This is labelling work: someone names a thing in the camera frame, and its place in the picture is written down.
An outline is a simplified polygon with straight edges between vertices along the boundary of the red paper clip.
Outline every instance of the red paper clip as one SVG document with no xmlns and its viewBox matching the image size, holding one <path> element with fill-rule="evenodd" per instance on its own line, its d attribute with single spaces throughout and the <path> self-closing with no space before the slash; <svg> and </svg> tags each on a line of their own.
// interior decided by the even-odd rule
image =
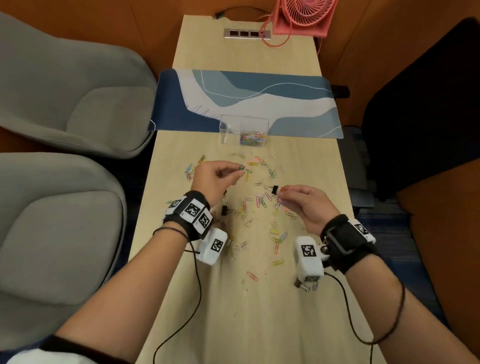
<svg viewBox="0 0 480 364">
<path fill-rule="evenodd" d="M 258 278 L 253 274 L 253 273 L 250 273 L 250 272 L 247 272 L 248 276 L 253 279 L 255 282 L 258 282 Z"/>
</svg>

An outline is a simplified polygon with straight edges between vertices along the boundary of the fan grille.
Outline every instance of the fan grille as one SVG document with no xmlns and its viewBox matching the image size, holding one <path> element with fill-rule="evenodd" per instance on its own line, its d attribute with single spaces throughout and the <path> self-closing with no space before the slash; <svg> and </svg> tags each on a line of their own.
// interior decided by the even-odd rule
<svg viewBox="0 0 480 364">
<path fill-rule="evenodd" d="M 281 0 L 287 19 L 298 26 L 310 26 L 323 19 L 335 0 Z"/>
</svg>

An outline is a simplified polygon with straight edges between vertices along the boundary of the hand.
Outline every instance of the hand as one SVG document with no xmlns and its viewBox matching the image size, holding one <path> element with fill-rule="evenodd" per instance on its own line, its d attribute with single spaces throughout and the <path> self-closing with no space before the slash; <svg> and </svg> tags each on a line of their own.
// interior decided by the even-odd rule
<svg viewBox="0 0 480 364">
<path fill-rule="evenodd" d="M 226 160 L 203 162 L 195 168 L 190 190 L 203 193 L 210 207 L 213 207 L 222 199 L 225 190 L 245 174 L 240 167 L 241 164 Z"/>
<path fill-rule="evenodd" d="M 317 236 L 331 219 L 340 215 L 325 192 L 302 184 L 284 186 L 278 192 L 278 201 L 297 213 L 307 232 Z"/>
</svg>

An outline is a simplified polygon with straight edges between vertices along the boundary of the person's left hand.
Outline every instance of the person's left hand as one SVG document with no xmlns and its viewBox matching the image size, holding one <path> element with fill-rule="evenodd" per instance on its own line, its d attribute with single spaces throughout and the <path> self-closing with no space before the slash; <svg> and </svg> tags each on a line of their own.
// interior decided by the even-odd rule
<svg viewBox="0 0 480 364">
<path fill-rule="evenodd" d="M 226 160 L 203 162 L 195 168 L 190 190 L 203 193 L 210 207 L 213 207 L 220 202 L 225 190 L 245 174 L 245 170 L 240 170 L 241 166 Z"/>
</svg>

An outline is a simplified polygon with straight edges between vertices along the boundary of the person's right hand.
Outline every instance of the person's right hand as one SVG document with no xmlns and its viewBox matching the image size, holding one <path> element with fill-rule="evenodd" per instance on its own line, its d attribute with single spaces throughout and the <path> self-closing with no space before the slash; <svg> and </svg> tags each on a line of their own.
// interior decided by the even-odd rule
<svg viewBox="0 0 480 364">
<path fill-rule="evenodd" d="M 318 188 L 302 184 L 287 185 L 277 195 L 283 206 L 301 217 L 307 232 L 317 236 L 331 219 L 340 215 L 327 194 Z"/>
</svg>

